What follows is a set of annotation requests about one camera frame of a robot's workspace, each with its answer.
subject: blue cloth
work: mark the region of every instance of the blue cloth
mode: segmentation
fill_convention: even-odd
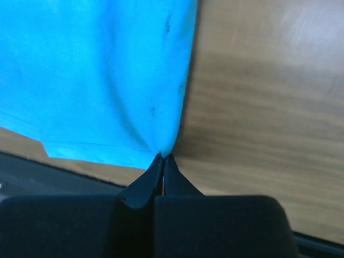
[[[0,126],[147,168],[177,136],[197,0],[0,1]]]

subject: wood grain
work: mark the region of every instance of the wood grain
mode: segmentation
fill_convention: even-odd
[[[129,184],[142,170],[0,149]],[[181,131],[183,173],[211,195],[267,194],[294,230],[344,243],[344,3],[200,1]]]

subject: fabric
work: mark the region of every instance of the fabric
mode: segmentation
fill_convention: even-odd
[[[197,0],[0,1],[0,126],[50,157],[147,168],[172,149]]]

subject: towel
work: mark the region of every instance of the towel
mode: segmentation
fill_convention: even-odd
[[[147,168],[175,142],[197,0],[0,1],[0,126]]]

